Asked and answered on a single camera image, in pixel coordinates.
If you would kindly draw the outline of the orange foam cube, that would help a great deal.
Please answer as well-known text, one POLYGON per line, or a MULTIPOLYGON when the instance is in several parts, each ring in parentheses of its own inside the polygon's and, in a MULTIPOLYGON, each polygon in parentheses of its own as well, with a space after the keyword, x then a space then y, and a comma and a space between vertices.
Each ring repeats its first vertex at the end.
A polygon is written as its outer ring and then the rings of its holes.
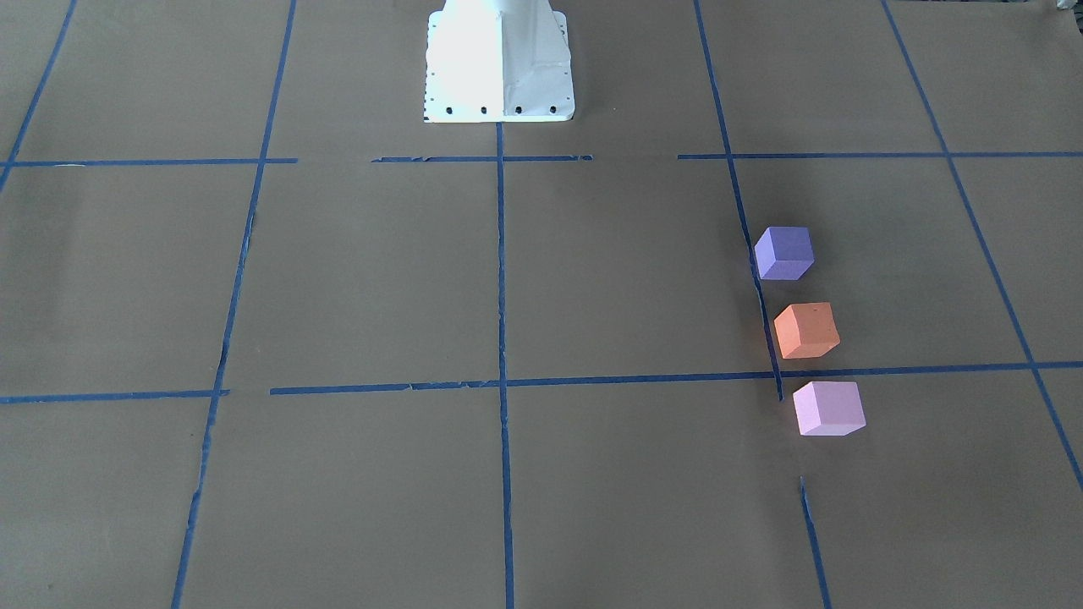
POLYGON ((811 359, 828 354, 841 337, 828 302, 795 302, 772 323, 778 354, 783 359, 811 359))

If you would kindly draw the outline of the purple foam cube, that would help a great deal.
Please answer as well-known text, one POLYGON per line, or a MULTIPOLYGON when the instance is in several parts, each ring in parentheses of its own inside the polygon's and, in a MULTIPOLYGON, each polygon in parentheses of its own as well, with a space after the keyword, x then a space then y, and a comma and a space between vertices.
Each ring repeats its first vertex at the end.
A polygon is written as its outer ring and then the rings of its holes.
POLYGON ((761 280, 800 280, 815 265, 815 251, 806 226, 768 226, 755 243, 753 252, 761 280))

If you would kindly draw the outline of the brown paper table cover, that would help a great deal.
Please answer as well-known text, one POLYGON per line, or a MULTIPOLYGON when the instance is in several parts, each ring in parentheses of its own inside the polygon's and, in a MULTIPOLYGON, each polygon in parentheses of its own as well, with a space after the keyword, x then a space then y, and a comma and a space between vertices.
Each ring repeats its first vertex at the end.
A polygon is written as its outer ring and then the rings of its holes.
POLYGON ((1071 12, 556 1, 494 126, 442 5, 4 1, 4 608, 1079 608, 1071 12))

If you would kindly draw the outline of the pink foam cube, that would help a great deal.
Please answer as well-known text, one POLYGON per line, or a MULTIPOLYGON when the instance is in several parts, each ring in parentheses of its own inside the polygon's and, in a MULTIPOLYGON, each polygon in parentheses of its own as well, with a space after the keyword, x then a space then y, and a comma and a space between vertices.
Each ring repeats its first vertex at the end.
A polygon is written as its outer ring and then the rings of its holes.
POLYGON ((803 436, 846 436, 866 427, 859 385, 810 381, 793 394, 803 436))

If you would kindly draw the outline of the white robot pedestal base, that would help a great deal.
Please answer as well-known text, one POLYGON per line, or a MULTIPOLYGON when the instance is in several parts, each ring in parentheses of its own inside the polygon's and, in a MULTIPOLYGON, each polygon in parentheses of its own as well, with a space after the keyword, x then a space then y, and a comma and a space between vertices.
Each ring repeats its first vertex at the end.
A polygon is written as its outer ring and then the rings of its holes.
POLYGON ((576 112, 566 15, 548 1, 446 1, 426 24, 426 124, 550 124, 576 112))

